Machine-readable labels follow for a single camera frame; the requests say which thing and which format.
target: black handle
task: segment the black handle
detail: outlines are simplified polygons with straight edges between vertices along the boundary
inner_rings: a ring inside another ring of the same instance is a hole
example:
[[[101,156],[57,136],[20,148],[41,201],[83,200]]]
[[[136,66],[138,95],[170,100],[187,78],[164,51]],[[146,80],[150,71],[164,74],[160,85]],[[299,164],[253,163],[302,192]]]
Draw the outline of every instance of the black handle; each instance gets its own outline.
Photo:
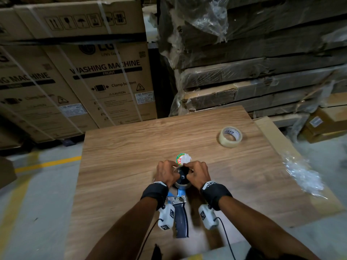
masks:
[[[187,238],[188,236],[188,218],[186,209],[184,208],[185,203],[179,203],[173,205],[175,208],[175,222],[177,235],[176,238]]]

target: forearm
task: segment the forearm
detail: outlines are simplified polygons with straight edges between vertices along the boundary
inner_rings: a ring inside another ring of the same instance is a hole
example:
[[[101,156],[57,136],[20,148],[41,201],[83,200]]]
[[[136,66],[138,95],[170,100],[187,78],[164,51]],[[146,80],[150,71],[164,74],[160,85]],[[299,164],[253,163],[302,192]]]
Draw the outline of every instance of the forearm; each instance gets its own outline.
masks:
[[[86,260],[135,259],[157,204],[151,197],[141,199],[98,241]]]
[[[223,196],[219,200],[219,207],[249,244],[263,252],[266,257],[278,258],[286,253],[309,260],[318,259],[307,247],[274,221],[242,202]]]

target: caution warning symbol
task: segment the caution warning symbol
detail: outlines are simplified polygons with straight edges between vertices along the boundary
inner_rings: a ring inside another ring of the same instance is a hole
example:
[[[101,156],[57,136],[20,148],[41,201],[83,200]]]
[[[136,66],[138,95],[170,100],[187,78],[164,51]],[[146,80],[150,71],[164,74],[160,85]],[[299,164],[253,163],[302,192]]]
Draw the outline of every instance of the caution warning symbol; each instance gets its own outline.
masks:
[[[145,88],[140,83],[138,83],[136,91],[144,91],[144,90]]]
[[[58,96],[58,103],[59,104],[65,104],[65,103],[68,103],[68,101],[66,99],[64,99],[63,97]]]

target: right hand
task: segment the right hand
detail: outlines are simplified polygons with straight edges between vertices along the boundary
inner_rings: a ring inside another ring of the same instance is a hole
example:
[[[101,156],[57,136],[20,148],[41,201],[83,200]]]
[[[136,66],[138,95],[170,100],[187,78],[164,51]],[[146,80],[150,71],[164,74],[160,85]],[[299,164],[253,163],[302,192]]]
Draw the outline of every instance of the right hand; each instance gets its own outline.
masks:
[[[209,175],[209,170],[205,162],[191,161],[184,163],[183,166],[189,168],[189,173],[187,174],[187,179],[190,183],[196,187],[199,191],[204,186],[204,184],[211,180]]]

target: hand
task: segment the hand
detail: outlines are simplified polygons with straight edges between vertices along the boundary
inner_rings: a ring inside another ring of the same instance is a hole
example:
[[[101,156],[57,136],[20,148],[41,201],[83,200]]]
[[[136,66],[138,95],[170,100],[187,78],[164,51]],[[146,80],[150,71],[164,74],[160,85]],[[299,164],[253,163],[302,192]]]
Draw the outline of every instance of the hand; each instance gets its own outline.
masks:
[[[187,179],[199,191],[206,182],[211,180],[209,170],[205,162],[191,161],[184,163],[183,165],[189,168]]]
[[[155,182],[163,182],[170,188],[179,178],[180,174],[174,172],[172,166],[178,167],[178,164],[174,161],[159,161],[157,165],[157,173],[154,176]]]

